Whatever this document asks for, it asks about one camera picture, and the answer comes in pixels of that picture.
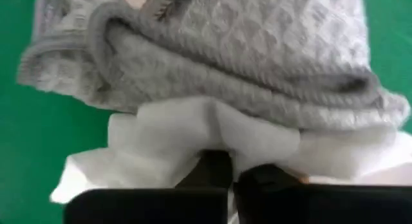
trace gray knit sweater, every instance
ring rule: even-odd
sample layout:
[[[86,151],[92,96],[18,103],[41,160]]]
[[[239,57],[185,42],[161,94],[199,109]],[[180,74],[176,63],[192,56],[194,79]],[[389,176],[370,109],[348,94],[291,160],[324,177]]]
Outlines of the gray knit sweater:
[[[362,0],[148,0],[141,11],[58,1],[65,11],[23,54],[24,84],[131,112],[208,95],[303,129],[400,126],[409,115],[370,71]]]

